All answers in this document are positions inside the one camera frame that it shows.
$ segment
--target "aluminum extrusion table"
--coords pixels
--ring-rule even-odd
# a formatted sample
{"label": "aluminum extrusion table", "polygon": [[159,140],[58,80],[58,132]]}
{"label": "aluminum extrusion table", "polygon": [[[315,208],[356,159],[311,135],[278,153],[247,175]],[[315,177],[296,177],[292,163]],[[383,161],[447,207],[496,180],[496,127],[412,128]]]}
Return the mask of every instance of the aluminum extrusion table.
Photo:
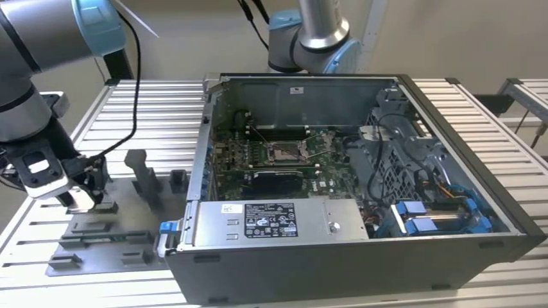
{"label": "aluminum extrusion table", "polygon": [[548,124],[548,79],[508,79],[499,91],[508,94]]}
{"label": "aluminum extrusion table", "polygon": [[[499,181],[548,233],[548,165],[459,84],[415,80]],[[134,81],[106,86],[74,140],[98,153],[131,129]],[[132,175],[126,150],[147,144],[159,174],[192,167],[203,109],[200,81],[144,81],[139,131],[108,155],[114,177]],[[30,307],[194,307],[171,271],[47,277],[47,261],[71,216],[55,200],[27,199],[0,235],[0,305]],[[495,264],[456,291],[432,291],[242,307],[548,307],[548,241],[515,263]]]}

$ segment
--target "black cable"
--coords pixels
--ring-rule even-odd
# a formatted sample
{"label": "black cable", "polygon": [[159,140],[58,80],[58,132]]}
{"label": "black cable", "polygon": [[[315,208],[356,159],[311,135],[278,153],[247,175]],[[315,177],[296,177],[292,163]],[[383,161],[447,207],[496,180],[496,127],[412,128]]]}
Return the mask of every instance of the black cable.
{"label": "black cable", "polygon": [[[387,116],[403,117],[406,120],[410,121],[410,118],[406,117],[403,114],[384,114],[384,115],[380,117],[379,121],[378,121],[378,127],[379,127],[379,126],[384,126],[384,125],[380,124],[380,121],[382,121]],[[432,170],[430,170],[430,169],[427,168],[427,166],[423,164],[423,162],[422,162],[416,157],[414,157],[414,156],[411,155],[411,153],[410,153],[410,151],[408,151],[408,149],[407,149],[407,147],[406,147],[406,143],[402,144],[402,149],[403,149],[403,152],[406,153],[406,155],[407,155],[407,156],[411,158],[411,160],[418,164],[418,166],[419,166],[419,168],[420,168],[419,170],[424,170],[424,171],[426,171],[426,173],[427,173],[427,175],[428,175],[430,185],[436,185],[436,182],[435,182],[435,173],[432,172]]]}
{"label": "black cable", "polygon": [[532,148],[532,149],[535,149],[535,147],[536,147],[536,145],[538,145],[538,142],[539,142],[539,139],[540,139],[540,135],[536,135],[536,136],[535,136],[535,139],[532,140],[532,144],[531,144],[531,148]]}
{"label": "black cable", "polygon": [[264,22],[267,24],[271,23],[271,18],[268,17],[267,9],[264,8],[263,1],[262,0],[251,0],[255,3],[255,6],[258,7],[258,10],[260,12],[260,15],[263,16]]}
{"label": "black cable", "polygon": [[379,167],[380,167],[380,162],[382,162],[382,158],[383,158],[383,135],[382,135],[382,132],[380,132],[380,126],[382,126],[380,122],[382,122],[383,119],[384,119],[386,117],[388,117],[388,116],[403,117],[403,118],[406,118],[406,119],[408,120],[408,117],[406,117],[403,114],[384,114],[384,115],[379,118],[378,123],[376,123],[376,128],[378,128],[378,133],[379,133],[379,148],[378,148],[379,150],[378,150],[378,160],[375,161],[374,172],[372,172],[372,174],[371,174],[371,176],[370,176],[370,180],[367,181],[367,193],[370,194],[370,197],[371,197],[380,205],[384,205],[384,201],[383,201],[382,197],[379,198],[379,197],[376,197],[376,196],[372,194],[372,183],[374,183],[375,176],[376,176],[378,173],[379,173]]}
{"label": "black cable", "polygon": [[255,22],[254,22],[254,14],[252,14],[252,12],[251,12],[250,5],[248,5],[248,3],[246,2],[246,0],[238,0],[238,2],[239,2],[239,5],[240,5],[240,7],[242,7],[243,13],[246,14],[246,18],[248,19],[248,21],[250,21],[250,23],[251,23],[251,26],[254,27],[254,30],[255,30],[255,32],[256,32],[256,34],[258,34],[258,36],[259,36],[260,42],[263,43],[264,48],[267,48],[267,50],[268,50],[268,44],[267,44],[267,42],[263,40],[263,37],[262,37],[262,35],[260,35],[260,33],[259,33],[258,26],[255,25]]}
{"label": "black cable", "polygon": [[524,122],[526,118],[528,117],[528,114],[530,114],[530,110],[528,110],[528,111],[526,111],[526,114],[523,115],[523,118],[522,118],[520,124],[518,124],[516,131],[515,131],[514,133],[518,133],[518,132],[520,131],[522,124],[523,124],[523,122]]}
{"label": "black cable", "polygon": [[418,193],[418,195],[422,197],[422,199],[426,201],[428,200],[428,196],[426,193],[426,188],[423,185],[423,181],[420,179],[420,172],[422,171],[427,171],[426,169],[416,169],[414,171],[414,181],[415,181],[415,192]]}
{"label": "black cable", "polygon": [[131,25],[128,19],[120,14],[119,16],[124,23],[128,25],[131,33],[134,34],[135,38],[135,46],[138,48],[138,79],[135,81],[135,96],[134,96],[134,127],[131,128],[131,133],[127,135],[118,143],[112,144],[106,150],[102,151],[102,153],[94,155],[90,157],[90,161],[95,162],[98,159],[104,158],[104,156],[111,153],[122,144],[124,144],[135,135],[135,132],[138,131],[138,103],[139,103],[139,90],[140,90],[140,79],[142,79],[142,50],[140,50],[140,41],[139,41],[139,36],[138,32]]}
{"label": "black cable", "polygon": [[[2,162],[6,161],[6,164],[8,164],[8,160],[6,159],[6,154],[7,154],[6,151],[3,153],[0,153],[0,161]],[[3,184],[4,186],[7,186],[12,189],[16,189],[19,191],[26,191],[23,188],[12,186],[11,184],[4,182],[4,178],[2,177],[2,175],[4,174],[4,171],[6,171],[6,167],[3,167],[2,170],[0,170],[0,184]]]}
{"label": "black cable", "polygon": [[428,186],[431,188],[431,190],[438,191],[438,187],[436,187],[436,178],[435,178],[435,173],[432,172],[431,169],[427,168],[427,166],[423,164],[423,162],[411,155],[407,147],[406,147],[406,142],[402,144],[402,150],[404,152],[404,154],[410,157],[410,159],[415,162],[415,164],[419,166],[419,170],[416,171],[415,176],[415,191],[416,193],[420,195],[420,197],[427,200],[426,198],[426,194],[424,194],[424,188],[423,188],[423,183],[420,183],[420,177],[419,177],[419,172],[422,172],[424,170],[424,172],[427,173],[428,176]]}

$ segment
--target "metal frame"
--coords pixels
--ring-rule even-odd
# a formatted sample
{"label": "metal frame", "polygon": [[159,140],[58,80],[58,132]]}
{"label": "metal frame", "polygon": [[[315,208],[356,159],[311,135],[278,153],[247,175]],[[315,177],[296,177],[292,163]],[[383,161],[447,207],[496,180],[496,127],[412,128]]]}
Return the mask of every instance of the metal frame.
{"label": "metal frame", "polygon": [[528,251],[546,239],[543,231],[520,208],[518,202],[504,189],[500,182],[496,181],[494,174],[490,172],[482,160],[470,149],[460,135],[444,119],[444,116],[439,112],[436,106],[430,102],[427,96],[415,85],[415,82],[408,76],[402,76],[402,80],[404,85],[411,90],[411,95],[416,98],[418,103],[422,104],[422,109],[427,112],[428,116],[426,118],[435,122],[435,126],[440,130],[442,134],[438,134],[438,137],[444,138],[452,150],[456,151],[459,158],[463,160],[468,170],[472,173],[472,177],[480,181],[480,187],[487,190],[488,195],[494,198],[514,225],[528,235],[532,235],[534,237],[539,236],[539,238],[531,239],[530,247],[522,247],[522,252],[524,252],[524,250]]}
{"label": "metal frame", "polygon": [[370,71],[371,60],[374,57],[375,46],[378,43],[379,32],[384,16],[387,14],[388,0],[372,0],[370,15],[367,17],[366,31],[362,38],[362,55],[359,73]]}
{"label": "metal frame", "polygon": [[[414,81],[522,208],[548,233],[548,168],[542,158],[460,85],[452,85],[443,79]],[[79,146],[87,152],[110,144],[111,140],[104,140],[106,129],[115,133],[128,129],[134,86],[134,81],[123,81],[118,87],[107,87],[114,89],[111,96],[102,95],[95,102],[94,108],[103,106],[96,120],[92,121],[95,113],[88,112],[74,134],[74,137],[78,134],[84,136]],[[166,170],[166,166],[191,168],[192,153],[188,152],[194,151],[194,132],[198,132],[196,123],[202,119],[202,95],[200,81],[146,81],[143,84],[142,135],[136,137],[146,142],[154,133],[162,137],[147,142],[155,148],[150,151],[150,164],[160,170]],[[88,122],[92,125],[87,132],[83,127]],[[110,167],[115,176],[128,176],[116,161],[123,152],[112,155]],[[72,307],[78,298],[91,307],[186,305],[171,271],[44,276],[44,263],[56,248],[55,239],[71,220],[62,208],[51,206],[55,203],[27,199],[0,235],[0,263],[20,263],[0,268],[0,302],[26,305],[39,298],[42,303]],[[456,291],[312,300],[260,307],[540,307],[548,302],[547,277],[548,241],[522,260],[488,267]]]}
{"label": "metal frame", "polygon": [[508,94],[548,124],[548,80],[510,78],[499,94]]}

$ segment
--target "robotic arm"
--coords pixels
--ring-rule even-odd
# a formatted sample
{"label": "robotic arm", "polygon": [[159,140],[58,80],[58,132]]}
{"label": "robotic arm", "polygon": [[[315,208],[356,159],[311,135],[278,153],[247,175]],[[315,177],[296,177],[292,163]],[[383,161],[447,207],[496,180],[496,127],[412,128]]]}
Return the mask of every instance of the robotic arm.
{"label": "robotic arm", "polygon": [[356,70],[360,42],[351,37],[339,1],[299,0],[299,10],[272,14],[270,56],[272,71],[334,74]]}
{"label": "robotic arm", "polygon": [[0,148],[15,167],[3,177],[32,198],[58,197],[67,207],[82,196],[100,203],[108,175],[104,162],[90,165],[76,151],[59,114],[30,78],[124,45],[122,22],[108,0],[0,3]]}

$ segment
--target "motherboard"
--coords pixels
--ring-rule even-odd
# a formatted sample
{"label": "motherboard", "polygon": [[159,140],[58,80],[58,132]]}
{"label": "motherboard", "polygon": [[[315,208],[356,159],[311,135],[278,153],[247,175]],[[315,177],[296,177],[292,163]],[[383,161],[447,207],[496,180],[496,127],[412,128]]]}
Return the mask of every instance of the motherboard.
{"label": "motherboard", "polygon": [[362,199],[343,136],[328,128],[223,132],[215,142],[220,200]]}

